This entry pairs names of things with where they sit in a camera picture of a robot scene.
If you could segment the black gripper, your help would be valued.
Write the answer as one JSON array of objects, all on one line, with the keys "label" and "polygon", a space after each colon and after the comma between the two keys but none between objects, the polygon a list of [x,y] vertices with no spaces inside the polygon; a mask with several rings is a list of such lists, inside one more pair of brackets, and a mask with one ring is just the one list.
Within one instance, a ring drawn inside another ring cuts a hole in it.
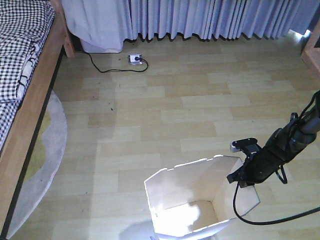
[{"label": "black gripper", "polygon": [[283,169],[284,162],[257,144],[239,146],[230,144],[232,152],[242,151],[246,155],[243,165],[226,178],[231,184],[239,183],[241,188],[263,183],[273,173]]}]

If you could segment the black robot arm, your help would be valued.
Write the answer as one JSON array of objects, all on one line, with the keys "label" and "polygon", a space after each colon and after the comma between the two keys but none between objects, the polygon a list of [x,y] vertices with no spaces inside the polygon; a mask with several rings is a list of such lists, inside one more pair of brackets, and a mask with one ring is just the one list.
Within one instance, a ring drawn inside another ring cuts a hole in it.
[{"label": "black robot arm", "polygon": [[301,114],[293,112],[289,123],[278,128],[264,147],[260,147],[253,137],[230,143],[232,152],[242,151],[246,158],[240,168],[227,176],[228,182],[238,182],[241,188],[245,188],[260,184],[275,173],[283,184],[287,184],[284,165],[314,142],[319,131],[320,92],[317,91]]}]

